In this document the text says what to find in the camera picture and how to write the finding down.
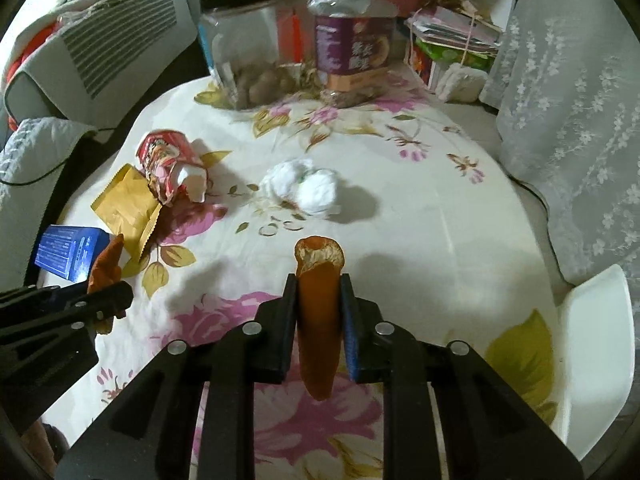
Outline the dark blue carton box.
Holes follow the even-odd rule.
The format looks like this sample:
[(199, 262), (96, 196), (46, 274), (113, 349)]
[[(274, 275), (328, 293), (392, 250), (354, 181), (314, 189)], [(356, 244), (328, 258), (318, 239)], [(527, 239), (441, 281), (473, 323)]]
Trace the dark blue carton box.
[(38, 242), (35, 265), (66, 281), (84, 282), (110, 240), (107, 232), (92, 226), (48, 226)]

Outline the yellow snack wrapper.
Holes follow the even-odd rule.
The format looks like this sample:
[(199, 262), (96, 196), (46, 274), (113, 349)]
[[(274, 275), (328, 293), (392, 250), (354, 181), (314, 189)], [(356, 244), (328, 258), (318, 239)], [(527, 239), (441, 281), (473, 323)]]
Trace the yellow snack wrapper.
[(122, 235), (126, 252), (139, 262), (162, 211), (145, 176), (130, 164), (122, 166), (91, 209), (114, 235)]

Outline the floral tablecloth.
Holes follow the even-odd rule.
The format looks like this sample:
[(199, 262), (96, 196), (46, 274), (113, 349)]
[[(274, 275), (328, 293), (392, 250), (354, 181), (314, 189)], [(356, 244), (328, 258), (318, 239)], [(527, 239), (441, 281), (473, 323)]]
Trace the floral tablecloth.
[(137, 118), (116, 157), (64, 206), (66, 226), (103, 226), (93, 204), (156, 129), (183, 132), (207, 165), (203, 203), (160, 217), (144, 256), (122, 257), (134, 302), (96, 341), (99, 362), (47, 412), (70, 441), (66, 478), (123, 452), (85, 449), (88, 426), (174, 339), (200, 346), (249, 321), (300, 266), (341, 247), (343, 272), (384, 318), (430, 344), (462, 339), (555, 431), (566, 419), (558, 317), (532, 228), (498, 164), (401, 68), (390, 102), (314, 100), (254, 112), (208, 105), (198, 79)]

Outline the red snack bag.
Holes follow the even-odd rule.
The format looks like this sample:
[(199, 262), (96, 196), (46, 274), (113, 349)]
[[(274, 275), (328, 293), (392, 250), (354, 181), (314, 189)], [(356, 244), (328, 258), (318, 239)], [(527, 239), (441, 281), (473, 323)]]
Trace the red snack bag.
[(163, 206), (186, 196), (192, 203), (203, 203), (208, 173), (186, 135), (176, 130), (153, 130), (137, 149), (142, 174)]

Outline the grey striped sofa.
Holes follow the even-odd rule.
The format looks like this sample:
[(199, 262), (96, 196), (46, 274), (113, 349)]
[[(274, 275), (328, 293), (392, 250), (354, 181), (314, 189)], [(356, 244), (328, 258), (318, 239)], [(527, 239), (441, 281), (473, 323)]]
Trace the grey striped sofa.
[(66, 12), (1, 87), (17, 124), (1, 150), (2, 289), (25, 283), (43, 223), (107, 159), (110, 136), (196, 36), (186, 0), (88, 1)]

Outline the white crumpled tissue ball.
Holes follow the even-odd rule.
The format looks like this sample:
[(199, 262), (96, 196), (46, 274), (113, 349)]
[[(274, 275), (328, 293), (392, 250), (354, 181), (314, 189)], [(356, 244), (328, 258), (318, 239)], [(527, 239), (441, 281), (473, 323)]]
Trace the white crumpled tissue ball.
[(275, 205), (290, 205), (311, 217), (326, 218), (341, 212), (341, 178), (309, 158), (280, 162), (259, 183), (259, 194)]

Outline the white lace curtain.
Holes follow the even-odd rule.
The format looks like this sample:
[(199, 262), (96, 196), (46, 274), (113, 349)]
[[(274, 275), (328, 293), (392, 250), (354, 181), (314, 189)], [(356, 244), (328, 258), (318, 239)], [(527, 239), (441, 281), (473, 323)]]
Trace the white lace curtain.
[(564, 280), (616, 264), (638, 292), (639, 43), (615, 1), (518, 0), (480, 98)]

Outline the clear jar blue label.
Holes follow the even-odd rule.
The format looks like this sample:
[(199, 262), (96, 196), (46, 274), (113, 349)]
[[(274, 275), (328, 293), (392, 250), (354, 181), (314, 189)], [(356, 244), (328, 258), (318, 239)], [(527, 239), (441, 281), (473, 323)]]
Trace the clear jar blue label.
[(297, 81), (279, 32), (291, 16), (282, 0), (200, 0), (198, 39), (212, 75), (234, 110), (269, 105)]

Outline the stacked papers pile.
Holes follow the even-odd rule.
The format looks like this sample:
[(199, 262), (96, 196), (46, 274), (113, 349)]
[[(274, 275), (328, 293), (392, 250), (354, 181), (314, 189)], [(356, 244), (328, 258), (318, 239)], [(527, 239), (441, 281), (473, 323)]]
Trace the stacked papers pile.
[(409, 31), (406, 61), (432, 93), (451, 65), (489, 73), (503, 34), (469, 0), (430, 3), (406, 18), (405, 25)]

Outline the clear jar purple label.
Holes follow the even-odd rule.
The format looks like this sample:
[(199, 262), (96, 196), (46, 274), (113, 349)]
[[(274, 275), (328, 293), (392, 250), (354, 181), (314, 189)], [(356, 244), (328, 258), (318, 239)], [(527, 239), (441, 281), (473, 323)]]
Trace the clear jar purple label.
[(346, 108), (383, 93), (398, 9), (390, 0), (307, 0), (320, 99)]

